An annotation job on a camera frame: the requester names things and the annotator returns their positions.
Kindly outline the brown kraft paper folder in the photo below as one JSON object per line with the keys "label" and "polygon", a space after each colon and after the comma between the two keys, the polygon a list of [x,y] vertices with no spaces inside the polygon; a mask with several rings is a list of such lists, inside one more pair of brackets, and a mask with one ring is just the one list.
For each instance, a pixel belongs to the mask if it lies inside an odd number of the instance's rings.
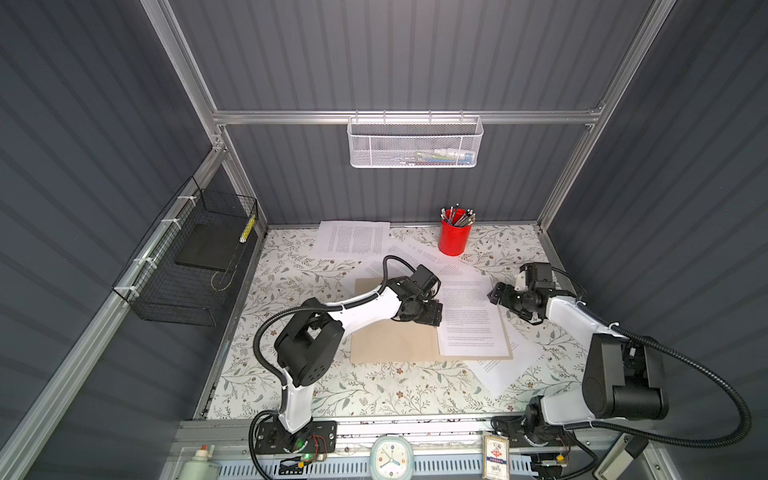
{"label": "brown kraft paper folder", "polygon": [[506,360],[460,359],[440,354],[438,327],[416,323],[380,321],[351,335],[350,362],[354,365],[374,363],[428,363],[445,360]]}

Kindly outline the printed paper sheet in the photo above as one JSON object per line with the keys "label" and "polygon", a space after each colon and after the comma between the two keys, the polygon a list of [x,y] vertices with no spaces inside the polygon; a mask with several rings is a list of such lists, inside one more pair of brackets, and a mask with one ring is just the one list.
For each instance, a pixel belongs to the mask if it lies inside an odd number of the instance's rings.
{"label": "printed paper sheet", "polygon": [[438,327],[442,356],[460,359],[507,358],[510,355],[498,307],[487,297],[491,281],[483,276],[459,277],[442,284],[443,305]]}
{"label": "printed paper sheet", "polygon": [[312,254],[329,260],[380,259],[389,248],[390,223],[322,221]]}

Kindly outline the large front printed sheet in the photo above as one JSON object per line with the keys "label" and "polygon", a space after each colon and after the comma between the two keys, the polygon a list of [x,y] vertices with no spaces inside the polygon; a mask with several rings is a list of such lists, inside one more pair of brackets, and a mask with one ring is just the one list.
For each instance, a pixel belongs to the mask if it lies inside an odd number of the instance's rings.
{"label": "large front printed sheet", "polygon": [[544,355],[544,349],[520,333],[515,327],[506,327],[512,357],[506,360],[470,360],[468,369],[475,375],[493,398],[500,397],[531,366]]}

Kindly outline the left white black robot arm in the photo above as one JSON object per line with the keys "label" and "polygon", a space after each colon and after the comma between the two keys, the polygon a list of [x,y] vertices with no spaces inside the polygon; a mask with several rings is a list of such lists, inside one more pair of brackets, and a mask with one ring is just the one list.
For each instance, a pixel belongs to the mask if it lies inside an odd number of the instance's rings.
{"label": "left white black robot arm", "polygon": [[311,423],[314,384],[327,373],[345,338],[381,321],[438,327],[443,309],[436,299],[440,285],[437,276],[419,267],[410,276],[389,279],[343,302],[305,301],[274,343],[282,429],[296,434]]}

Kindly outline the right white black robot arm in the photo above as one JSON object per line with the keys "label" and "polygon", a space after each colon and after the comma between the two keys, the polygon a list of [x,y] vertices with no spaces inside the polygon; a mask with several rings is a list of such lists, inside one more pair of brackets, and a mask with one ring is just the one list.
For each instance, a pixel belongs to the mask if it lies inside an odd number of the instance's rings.
{"label": "right white black robot arm", "polygon": [[521,421],[526,440],[543,445],[564,427],[602,419],[657,420],[669,411],[661,355],[617,333],[565,290],[527,288],[499,282],[489,301],[538,324],[550,320],[586,345],[581,387],[533,397]]}

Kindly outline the red pen cup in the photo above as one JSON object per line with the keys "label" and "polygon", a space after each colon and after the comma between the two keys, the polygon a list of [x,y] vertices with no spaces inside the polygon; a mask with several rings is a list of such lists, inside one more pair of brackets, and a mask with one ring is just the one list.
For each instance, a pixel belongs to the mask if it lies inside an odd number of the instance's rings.
{"label": "red pen cup", "polygon": [[439,250],[448,256],[460,256],[468,244],[476,215],[473,209],[453,206],[441,211]]}

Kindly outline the white desk clock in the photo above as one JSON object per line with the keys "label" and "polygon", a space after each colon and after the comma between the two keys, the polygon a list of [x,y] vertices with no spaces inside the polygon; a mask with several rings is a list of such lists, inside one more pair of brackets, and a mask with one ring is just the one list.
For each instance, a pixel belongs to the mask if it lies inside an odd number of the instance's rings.
{"label": "white desk clock", "polygon": [[414,451],[400,436],[382,436],[369,455],[369,473],[374,480],[411,480],[415,472]]}

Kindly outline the small card box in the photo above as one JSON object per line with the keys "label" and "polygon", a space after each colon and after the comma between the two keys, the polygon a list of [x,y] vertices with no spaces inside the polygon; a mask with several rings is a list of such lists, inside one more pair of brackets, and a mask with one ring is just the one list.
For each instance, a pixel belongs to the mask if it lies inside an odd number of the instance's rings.
{"label": "small card box", "polygon": [[509,441],[501,436],[484,434],[482,443],[482,478],[509,480]]}

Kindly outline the black white stapler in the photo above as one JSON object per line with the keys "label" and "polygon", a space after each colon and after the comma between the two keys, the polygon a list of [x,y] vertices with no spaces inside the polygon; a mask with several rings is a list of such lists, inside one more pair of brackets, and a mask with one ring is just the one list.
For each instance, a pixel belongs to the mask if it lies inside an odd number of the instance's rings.
{"label": "black white stapler", "polygon": [[649,440],[643,436],[623,433],[598,464],[593,477],[597,480],[617,480],[648,444]]}

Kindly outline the yellow marker in basket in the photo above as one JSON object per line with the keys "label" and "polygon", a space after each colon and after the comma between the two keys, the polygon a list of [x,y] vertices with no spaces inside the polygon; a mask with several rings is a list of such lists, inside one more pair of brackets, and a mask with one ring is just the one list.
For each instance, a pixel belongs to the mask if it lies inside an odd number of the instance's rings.
{"label": "yellow marker in basket", "polygon": [[256,221],[257,221],[257,218],[256,218],[255,215],[252,215],[252,216],[249,217],[249,219],[248,219],[246,225],[244,226],[243,230],[241,231],[239,239],[238,239],[238,241],[241,244],[245,244],[248,241],[248,238],[249,238],[251,232],[253,231],[253,228],[254,228],[254,226],[256,224]]}

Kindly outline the black notebook in basket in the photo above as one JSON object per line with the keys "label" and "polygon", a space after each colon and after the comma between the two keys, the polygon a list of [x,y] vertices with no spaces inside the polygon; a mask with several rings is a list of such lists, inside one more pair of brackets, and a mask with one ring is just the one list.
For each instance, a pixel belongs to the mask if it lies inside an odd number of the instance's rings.
{"label": "black notebook in basket", "polygon": [[174,262],[177,265],[225,272],[235,266],[242,244],[241,229],[231,225],[196,224],[183,242]]}

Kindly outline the white glue bottle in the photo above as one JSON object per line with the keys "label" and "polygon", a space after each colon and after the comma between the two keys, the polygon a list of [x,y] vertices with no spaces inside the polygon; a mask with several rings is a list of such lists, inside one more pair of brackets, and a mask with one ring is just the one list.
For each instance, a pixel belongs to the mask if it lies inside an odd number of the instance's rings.
{"label": "white glue bottle", "polygon": [[212,460],[214,445],[201,446],[179,471],[178,480],[216,480],[220,466]]}

